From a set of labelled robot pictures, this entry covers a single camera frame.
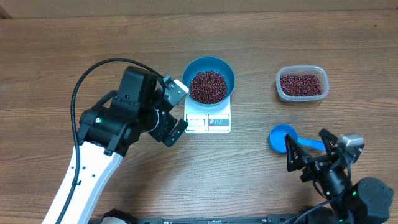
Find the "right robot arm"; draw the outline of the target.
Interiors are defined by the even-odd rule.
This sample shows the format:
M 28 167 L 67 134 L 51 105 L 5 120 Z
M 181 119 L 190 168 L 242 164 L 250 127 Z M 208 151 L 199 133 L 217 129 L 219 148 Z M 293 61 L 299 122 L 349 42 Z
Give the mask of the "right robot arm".
M 318 133 L 326 153 L 314 157 L 291 135 L 285 136 L 287 170 L 302 171 L 300 180 L 312 182 L 325 202 L 308 207 L 295 223 L 384 223 L 394 191 L 381 180 L 365 177 L 351 181 L 351 166 L 360 157 L 364 138 L 359 134 L 335 136 L 327 129 Z

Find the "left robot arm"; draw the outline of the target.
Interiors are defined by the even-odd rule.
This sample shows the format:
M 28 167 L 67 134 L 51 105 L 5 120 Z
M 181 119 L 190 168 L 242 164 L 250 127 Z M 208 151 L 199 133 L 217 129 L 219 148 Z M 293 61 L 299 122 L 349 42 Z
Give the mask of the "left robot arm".
M 81 115 L 79 147 L 43 222 L 88 223 L 106 183 L 142 133 L 167 147 L 181 136 L 188 124 L 170 110 L 188 94 L 188 87 L 170 75 L 127 67 L 118 91 Z

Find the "blue plastic measuring scoop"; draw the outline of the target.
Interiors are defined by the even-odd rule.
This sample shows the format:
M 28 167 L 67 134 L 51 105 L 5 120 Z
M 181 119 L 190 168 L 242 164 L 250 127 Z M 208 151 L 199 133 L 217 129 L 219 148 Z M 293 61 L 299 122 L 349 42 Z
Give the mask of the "blue plastic measuring scoop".
M 285 154 L 287 152 L 285 145 L 285 136 L 287 134 L 301 145 L 313 148 L 317 151 L 325 151 L 325 146 L 321 141 L 301 138 L 296 130 L 288 124 L 279 124 L 271 130 L 268 137 L 270 148 L 277 153 Z

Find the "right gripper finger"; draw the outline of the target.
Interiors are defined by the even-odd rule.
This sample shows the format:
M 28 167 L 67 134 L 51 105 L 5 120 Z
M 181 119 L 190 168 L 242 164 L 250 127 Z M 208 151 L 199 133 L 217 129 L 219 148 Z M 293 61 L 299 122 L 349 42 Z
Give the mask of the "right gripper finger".
M 287 171 L 302 170 L 312 158 L 312 155 L 299 144 L 291 135 L 285 136 L 287 151 Z
M 332 156 L 335 153 L 335 145 L 338 141 L 338 137 L 329 132 L 329 130 L 323 128 L 318 132 L 319 137 L 325 147 L 326 153 Z

